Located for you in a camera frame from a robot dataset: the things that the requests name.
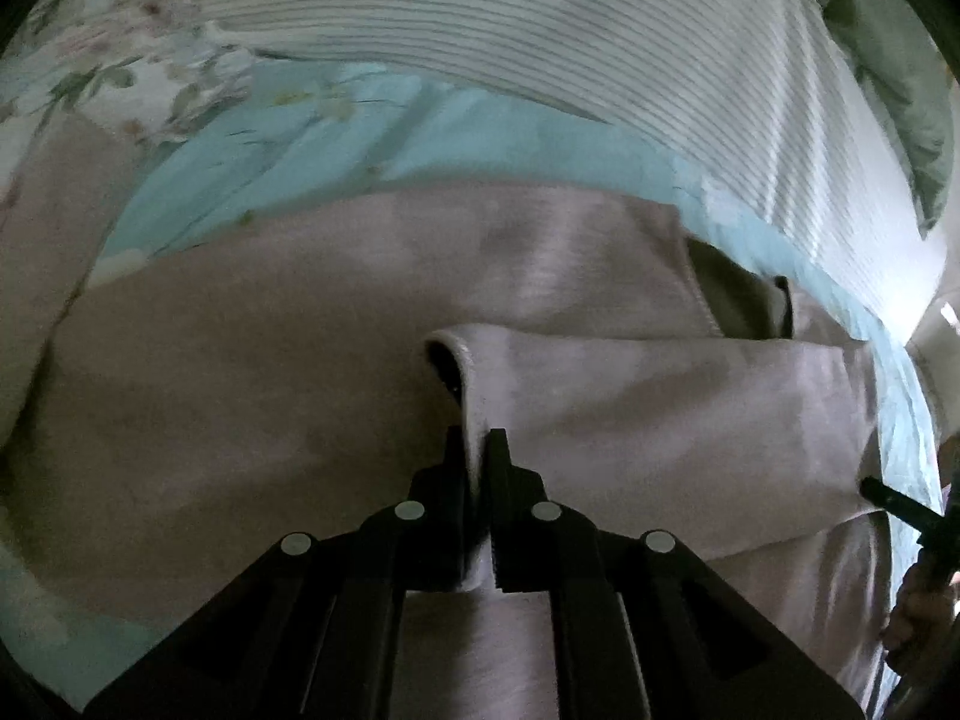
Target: light blue sheet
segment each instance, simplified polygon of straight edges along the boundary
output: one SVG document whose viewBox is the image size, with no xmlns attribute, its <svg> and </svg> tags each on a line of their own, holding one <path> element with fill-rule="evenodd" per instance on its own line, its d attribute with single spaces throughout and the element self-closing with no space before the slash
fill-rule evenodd
<svg viewBox="0 0 960 720">
<path fill-rule="evenodd" d="M 933 450 L 928 407 L 904 348 L 878 320 L 692 162 L 635 132 L 539 103 L 379 65 L 265 62 L 246 103 L 219 115 L 145 178 L 101 264 L 130 250 L 147 258 L 181 250 L 252 215 L 478 177 L 579 184 L 670 203 L 691 232 L 742 266 L 793 279 L 854 337 L 874 344 L 885 481 L 941 509 L 936 470 L 925 461 Z M 891 529 L 896 591 L 917 547 L 909 528 Z M 0 635 L 32 673 L 82 706 L 107 672 L 119 673 L 160 632 L 76 616 L 83 627 L 55 651 L 23 637 L 11 610 L 0 614 Z M 103 667 L 76 669 L 85 653 L 100 658 L 107 651 Z"/>
</svg>

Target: bed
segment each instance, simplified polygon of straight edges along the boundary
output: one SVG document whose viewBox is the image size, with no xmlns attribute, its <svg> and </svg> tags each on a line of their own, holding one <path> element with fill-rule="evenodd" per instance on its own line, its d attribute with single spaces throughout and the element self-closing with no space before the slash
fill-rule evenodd
<svg viewBox="0 0 960 720">
<path fill-rule="evenodd" d="M 104 214 L 87 290 L 253 220 L 425 182 L 672 204 L 693 234 L 786 275 L 872 342 L 884 480 L 938 509 L 904 343 L 944 263 L 952 122 L 946 71 L 905 2 L 880 15 L 916 48 L 906 68 L 838 26 L 829 0 L 469 1 L 483 7 L 41 0 L 0 63 L 0 186 L 11 195 L 64 109 L 118 133 L 133 189 Z M 896 522 L 889 538 L 892 594 L 916 546 Z M 6 541 L 0 637 L 83 707 L 165 628 L 56 597 Z M 884 673 L 861 701 L 877 709 L 893 683 Z"/>
</svg>

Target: pillow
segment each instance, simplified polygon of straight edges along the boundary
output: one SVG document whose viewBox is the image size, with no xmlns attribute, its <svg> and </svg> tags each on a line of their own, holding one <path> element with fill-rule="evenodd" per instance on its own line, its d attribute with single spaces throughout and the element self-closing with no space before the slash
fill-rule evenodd
<svg viewBox="0 0 960 720">
<path fill-rule="evenodd" d="M 949 77 L 906 0 L 816 0 L 910 183 L 920 234 L 947 203 L 953 166 Z"/>
</svg>

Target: metal screw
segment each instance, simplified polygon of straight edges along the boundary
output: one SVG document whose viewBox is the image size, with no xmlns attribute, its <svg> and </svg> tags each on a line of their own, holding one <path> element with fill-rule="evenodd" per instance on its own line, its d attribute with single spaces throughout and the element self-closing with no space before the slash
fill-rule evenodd
<svg viewBox="0 0 960 720">
<path fill-rule="evenodd" d="M 561 509 L 553 501 L 541 501 L 534 504 L 533 509 L 530 509 L 536 519 L 539 519 L 541 522 L 553 522 L 555 519 L 560 519 L 560 515 L 563 514 L 563 509 Z"/>
<path fill-rule="evenodd" d="M 677 540 L 666 531 L 647 533 L 647 538 L 644 541 L 646 541 L 647 549 L 664 554 L 672 552 L 673 548 L 677 546 Z"/>
<path fill-rule="evenodd" d="M 401 501 L 394 507 L 394 514 L 398 519 L 415 520 L 426 514 L 424 504 L 419 501 Z"/>
<path fill-rule="evenodd" d="M 313 546 L 313 539 L 306 533 L 290 533 L 289 536 L 283 538 L 283 541 L 280 541 L 280 549 L 291 557 L 308 552 L 311 546 Z"/>
</svg>

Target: folded cloth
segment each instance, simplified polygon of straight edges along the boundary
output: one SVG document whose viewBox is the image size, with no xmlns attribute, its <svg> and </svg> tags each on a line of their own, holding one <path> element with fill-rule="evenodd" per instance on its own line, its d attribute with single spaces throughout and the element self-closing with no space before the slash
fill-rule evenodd
<svg viewBox="0 0 960 720">
<path fill-rule="evenodd" d="M 0 196 L 0 447 L 64 305 L 123 211 L 139 157 L 130 139 L 57 114 Z"/>
<path fill-rule="evenodd" d="M 889 563 L 882 514 L 712 562 L 872 717 Z M 546 593 L 408 594 L 390 717 L 556 720 Z"/>
<path fill-rule="evenodd" d="M 355 528 L 461 417 L 425 338 L 458 362 L 474 469 L 483 429 L 507 427 L 602 527 L 666 525 L 725 557 L 865 514 L 866 347 L 785 284 L 748 292 L 792 337 L 726 338 L 689 247 L 670 206 L 467 184 L 255 221 L 88 290 L 6 451 L 24 560 L 68 598 L 169 625 L 284 533 Z"/>
</svg>

